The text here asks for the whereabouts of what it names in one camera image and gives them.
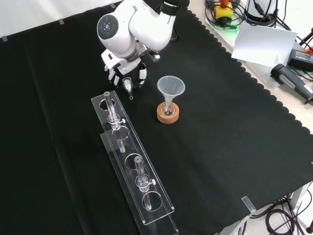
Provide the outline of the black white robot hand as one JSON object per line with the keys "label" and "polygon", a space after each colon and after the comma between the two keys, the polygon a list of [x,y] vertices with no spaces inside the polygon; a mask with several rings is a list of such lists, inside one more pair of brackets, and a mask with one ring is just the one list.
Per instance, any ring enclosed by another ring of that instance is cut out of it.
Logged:
{"label": "black white robot hand", "polygon": [[135,88],[139,88],[145,83],[149,62],[160,60],[160,54],[150,50],[146,50],[141,57],[132,62],[114,56],[108,49],[101,54],[101,57],[105,64],[105,72],[109,72],[110,83],[116,87],[122,87],[122,80],[130,77]]}

